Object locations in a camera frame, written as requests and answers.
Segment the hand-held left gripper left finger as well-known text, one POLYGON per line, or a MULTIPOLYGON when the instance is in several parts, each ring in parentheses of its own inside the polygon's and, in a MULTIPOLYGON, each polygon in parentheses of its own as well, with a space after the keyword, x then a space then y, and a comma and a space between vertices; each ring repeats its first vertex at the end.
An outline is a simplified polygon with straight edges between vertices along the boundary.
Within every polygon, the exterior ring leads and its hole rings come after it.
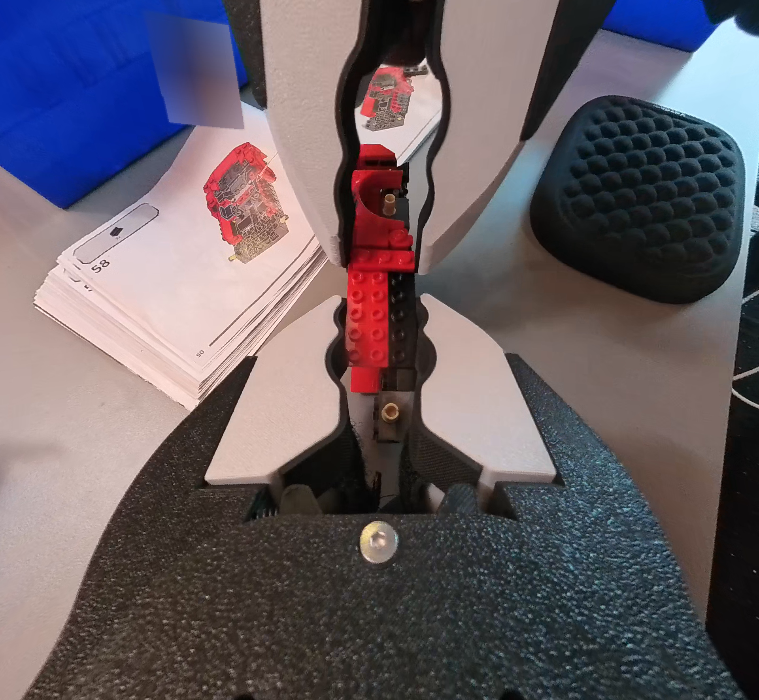
POLYGON ((205 474, 209 485, 307 485, 348 480, 359 450, 346 388, 346 300, 335 295, 256 355, 205 474))

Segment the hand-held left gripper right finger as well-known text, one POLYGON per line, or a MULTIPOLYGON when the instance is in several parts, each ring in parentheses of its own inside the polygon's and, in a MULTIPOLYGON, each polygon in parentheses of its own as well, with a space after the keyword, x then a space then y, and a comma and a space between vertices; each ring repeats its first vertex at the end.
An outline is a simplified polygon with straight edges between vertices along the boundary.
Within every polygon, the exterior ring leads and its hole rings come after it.
POLYGON ((555 463, 502 348, 430 294, 418 312, 409 461, 422 483, 477 496, 501 482, 553 483, 555 463))

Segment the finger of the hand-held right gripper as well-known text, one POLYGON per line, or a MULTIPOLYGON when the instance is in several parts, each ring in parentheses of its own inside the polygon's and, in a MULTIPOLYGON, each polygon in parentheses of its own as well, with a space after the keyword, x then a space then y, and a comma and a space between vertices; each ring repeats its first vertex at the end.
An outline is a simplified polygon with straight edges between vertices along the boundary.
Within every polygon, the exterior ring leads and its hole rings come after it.
POLYGON ((342 107, 366 34, 368 0, 259 0, 266 113, 279 160, 330 262, 346 266, 357 138, 342 107))
POLYGON ((470 231, 521 150, 559 0, 442 0, 433 57, 446 89, 431 152, 432 205, 418 230, 419 272, 470 231))

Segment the red and black brick assembly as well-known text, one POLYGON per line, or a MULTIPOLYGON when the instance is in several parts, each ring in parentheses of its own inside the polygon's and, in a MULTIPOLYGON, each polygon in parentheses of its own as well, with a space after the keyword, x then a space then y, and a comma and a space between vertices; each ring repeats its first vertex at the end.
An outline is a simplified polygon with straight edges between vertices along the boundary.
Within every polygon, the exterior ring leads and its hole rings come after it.
POLYGON ((382 145, 360 148, 347 268, 346 353, 352 393, 370 395, 380 444, 407 436, 416 382, 417 315, 408 175, 382 145))

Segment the blue plastic bin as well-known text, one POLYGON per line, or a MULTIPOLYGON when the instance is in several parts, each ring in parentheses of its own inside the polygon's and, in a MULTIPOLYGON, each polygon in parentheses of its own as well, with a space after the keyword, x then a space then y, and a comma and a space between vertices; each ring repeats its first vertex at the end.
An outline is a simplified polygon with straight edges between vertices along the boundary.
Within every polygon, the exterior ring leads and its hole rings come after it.
POLYGON ((146 13, 228 25, 222 0, 1 0, 1 164, 66 208, 183 129, 146 13))
POLYGON ((692 53, 717 28, 701 0, 616 0, 604 30, 692 53))

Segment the white instruction booklet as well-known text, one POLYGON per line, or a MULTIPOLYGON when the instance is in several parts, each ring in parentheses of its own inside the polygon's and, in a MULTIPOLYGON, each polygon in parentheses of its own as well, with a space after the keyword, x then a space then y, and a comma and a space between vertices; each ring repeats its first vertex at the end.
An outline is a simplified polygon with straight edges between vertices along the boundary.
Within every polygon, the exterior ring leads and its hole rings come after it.
POLYGON ((187 410, 328 262, 265 111, 198 126, 142 199, 64 250, 34 306, 187 410))

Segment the black textured wrist rest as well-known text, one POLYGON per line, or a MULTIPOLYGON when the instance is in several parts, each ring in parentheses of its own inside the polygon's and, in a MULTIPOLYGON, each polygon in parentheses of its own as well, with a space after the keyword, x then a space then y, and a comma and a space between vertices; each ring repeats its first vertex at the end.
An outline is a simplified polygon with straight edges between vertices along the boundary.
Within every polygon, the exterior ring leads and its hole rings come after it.
POLYGON ((694 303, 732 274, 745 163, 716 124, 626 96, 580 107, 536 184, 531 229, 568 267, 638 297, 694 303))

